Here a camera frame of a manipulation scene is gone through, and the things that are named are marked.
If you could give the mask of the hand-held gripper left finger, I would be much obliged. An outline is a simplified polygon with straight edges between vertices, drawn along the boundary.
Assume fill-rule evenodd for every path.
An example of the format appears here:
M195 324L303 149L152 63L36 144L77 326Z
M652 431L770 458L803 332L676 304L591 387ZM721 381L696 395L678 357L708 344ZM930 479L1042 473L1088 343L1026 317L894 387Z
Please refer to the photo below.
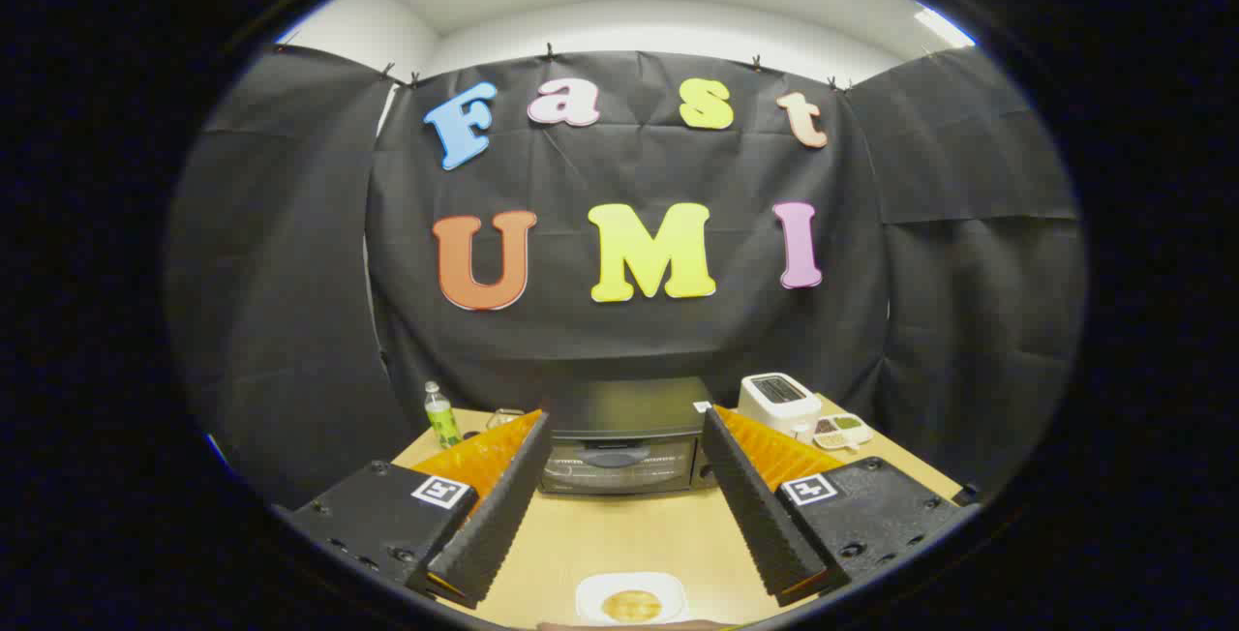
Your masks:
M361 571L475 609L522 529L553 449L548 419L523 414L414 466L373 461L287 523Z

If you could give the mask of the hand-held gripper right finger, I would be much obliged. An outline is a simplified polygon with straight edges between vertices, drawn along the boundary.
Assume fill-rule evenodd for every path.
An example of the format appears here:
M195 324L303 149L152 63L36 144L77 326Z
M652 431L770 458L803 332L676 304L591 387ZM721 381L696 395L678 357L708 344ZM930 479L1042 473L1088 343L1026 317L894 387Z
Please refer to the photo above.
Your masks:
M705 412L701 443L781 606L883 575L969 516L890 460L844 462L726 407Z

